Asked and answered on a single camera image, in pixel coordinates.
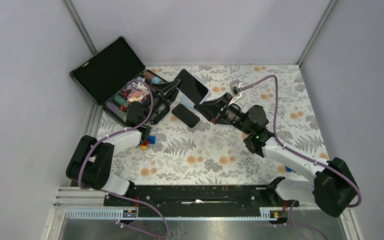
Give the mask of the black phone from blue case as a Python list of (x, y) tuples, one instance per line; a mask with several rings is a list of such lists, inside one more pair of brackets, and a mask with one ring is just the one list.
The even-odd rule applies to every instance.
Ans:
[(171, 113), (189, 128), (194, 128), (200, 122), (200, 118), (183, 104), (178, 104)]

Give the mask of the light blue phone case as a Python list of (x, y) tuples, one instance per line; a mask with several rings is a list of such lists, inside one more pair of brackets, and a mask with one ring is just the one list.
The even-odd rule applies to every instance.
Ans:
[(190, 100), (186, 95), (182, 95), (182, 98), (180, 99), (180, 103), (192, 110), (194, 109), (194, 106), (195, 106), (195, 103), (192, 100)]

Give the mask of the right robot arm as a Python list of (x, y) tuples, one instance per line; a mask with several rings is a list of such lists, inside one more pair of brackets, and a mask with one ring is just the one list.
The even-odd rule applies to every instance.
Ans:
[(341, 158), (315, 159), (295, 147), (285, 145), (268, 130), (264, 108), (253, 105), (246, 112), (232, 103), (233, 96), (223, 96), (194, 106), (201, 115), (215, 125), (232, 126), (247, 134), (246, 148), (253, 154), (276, 161), (291, 168), (304, 180), (282, 179), (267, 191), (267, 201), (273, 206), (285, 200), (315, 204), (331, 217), (339, 217), (346, 208), (362, 203), (361, 191), (347, 164)]

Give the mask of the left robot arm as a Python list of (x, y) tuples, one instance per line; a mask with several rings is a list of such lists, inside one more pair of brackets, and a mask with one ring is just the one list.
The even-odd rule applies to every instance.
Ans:
[(94, 189), (116, 195), (124, 206), (135, 200), (133, 182), (111, 172), (114, 154), (131, 147), (147, 146), (152, 143), (151, 127), (157, 115), (160, 120), (170, 109), (170, 95), (176, 94), (181, 81), (146, 83), (134, 79), (128, 83), (128, 96), (117, 94), (106, 103), (106, 108), (114, 114), (126, 117), (125, 127), (117, 132), (104, 135), (100, 139), (84, 135), (65, 171), (65, 175), (76, 181), (82, 189)]

